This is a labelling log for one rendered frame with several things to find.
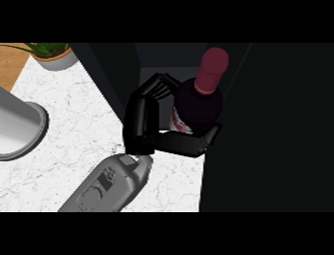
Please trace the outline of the dark wine bottle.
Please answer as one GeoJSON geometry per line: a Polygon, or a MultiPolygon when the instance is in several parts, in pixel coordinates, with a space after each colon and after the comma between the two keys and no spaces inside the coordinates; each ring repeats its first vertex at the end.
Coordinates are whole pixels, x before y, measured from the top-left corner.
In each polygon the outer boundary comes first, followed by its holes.
{"type": "Polygon", "coordinates": [[[222,93],[218,88],[228,67],[228,54],[210,48],[201,57],[194,78],[182,82],[173,95],[169,129],[203,135],[222,111],[222,93]]]}

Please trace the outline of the dark cabinet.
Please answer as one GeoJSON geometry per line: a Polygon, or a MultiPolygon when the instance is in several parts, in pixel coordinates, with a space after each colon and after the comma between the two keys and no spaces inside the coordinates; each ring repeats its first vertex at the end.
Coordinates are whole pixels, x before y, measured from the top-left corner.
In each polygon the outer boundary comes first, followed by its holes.
{"type": "MultiPolygon", "coordinates": [[[[201,56],[216,47],[228,54],[228,67],[219,80],[224,109],[218,122],[237,126],[230,88],[246,57],[249,43],[73,43],[71,48],[96,87],[125,124],[133,91],[154,74],[169,74],[181,82],[197,75],[201,56]]],[[[173,96],[160,100],[160,130],[169,130],[173,96]]]]}

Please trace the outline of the pale grey cylinder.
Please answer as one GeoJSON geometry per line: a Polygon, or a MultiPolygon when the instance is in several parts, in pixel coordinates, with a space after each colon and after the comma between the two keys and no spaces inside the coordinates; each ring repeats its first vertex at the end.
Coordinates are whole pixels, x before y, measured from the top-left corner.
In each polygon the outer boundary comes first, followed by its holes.
{"type": "Polygon", "coordinates": [[[48,128],[46,109],[0,87],[0,161],[18,159],[36,148],[48,128]]]}

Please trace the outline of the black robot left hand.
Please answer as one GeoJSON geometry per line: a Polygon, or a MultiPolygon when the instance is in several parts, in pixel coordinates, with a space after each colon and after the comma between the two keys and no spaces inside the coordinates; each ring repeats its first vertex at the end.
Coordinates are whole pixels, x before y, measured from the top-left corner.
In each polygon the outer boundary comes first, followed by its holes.
{"type": "Polygon", "coordinates": [[[222,93],[206,79],[185,82],[169,74],[154,74],[129,99],[123,139],[126,154],[150,155],[156,151],[200,157],[213,145],[222,125],[222,93]],[[173,96],[170,130],[160,132],[160,100],[173,96]]]}

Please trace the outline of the dark cabinet door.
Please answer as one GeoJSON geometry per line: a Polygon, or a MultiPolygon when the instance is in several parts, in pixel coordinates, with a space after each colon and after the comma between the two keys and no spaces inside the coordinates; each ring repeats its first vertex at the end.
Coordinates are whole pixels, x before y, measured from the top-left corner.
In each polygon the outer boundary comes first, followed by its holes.
{"type": "Polygon", "coordinates": [[[334,211],[334,43],[250,46],[221,122],[199,209],[334,211]]]}

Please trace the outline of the green plant in grey pot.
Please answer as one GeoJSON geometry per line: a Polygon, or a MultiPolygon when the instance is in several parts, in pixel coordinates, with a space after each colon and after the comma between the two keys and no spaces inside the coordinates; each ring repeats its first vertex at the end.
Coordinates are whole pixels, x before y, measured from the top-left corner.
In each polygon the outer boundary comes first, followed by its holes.
{"type": "Polygon", "coordinates": [[[14,48],[30,53],[36,62],[48,71],[64,71],[79,62],[79,57],[68,43],[26,43],[26,47],[0,44],[0,47],[14,48]]]}

